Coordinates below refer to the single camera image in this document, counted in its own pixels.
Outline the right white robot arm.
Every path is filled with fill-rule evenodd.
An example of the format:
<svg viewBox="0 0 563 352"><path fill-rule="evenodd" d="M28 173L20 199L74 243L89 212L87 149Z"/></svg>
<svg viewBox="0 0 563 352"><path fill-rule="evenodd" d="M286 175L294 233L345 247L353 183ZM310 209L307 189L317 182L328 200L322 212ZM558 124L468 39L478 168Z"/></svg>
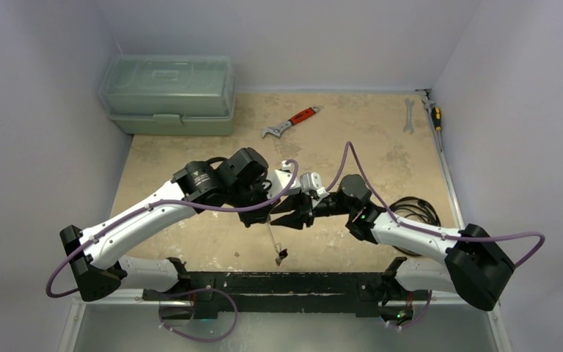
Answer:
<svg viewBox="0 0 563 352"><path fill-rule="evenodd" d="M471 306L491 311L515 271L515 264L480 226L444 228L391 215L371 201L360 175L342 178L328 193L301 189L272 212L273 226L302 230L317 217L346 215L346 228L360 241L407 249L425 259L391 264L382 279L384 293L400 298L408 291L456 293Z"/></svg>

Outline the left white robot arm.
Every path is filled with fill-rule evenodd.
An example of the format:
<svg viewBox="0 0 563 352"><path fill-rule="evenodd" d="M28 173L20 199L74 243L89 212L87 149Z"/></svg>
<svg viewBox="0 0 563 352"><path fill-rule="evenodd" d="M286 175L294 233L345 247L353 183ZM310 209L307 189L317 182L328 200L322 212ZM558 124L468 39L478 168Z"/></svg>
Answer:
<svg viewBox="0 0 563 352"><path fill-rule="evenodd" d="M66 252L60 269L69 266L74 293L96 301L120 288L163 292L172 300L185 297L189 280L177 258L144 260L127 253L161 230L204 210L237 213L250 226L265 223L295 175L285 161L280 170L254 149L239 149L230 158L192 161L150 196L98 225L70 225L59 237Z"/></svg>

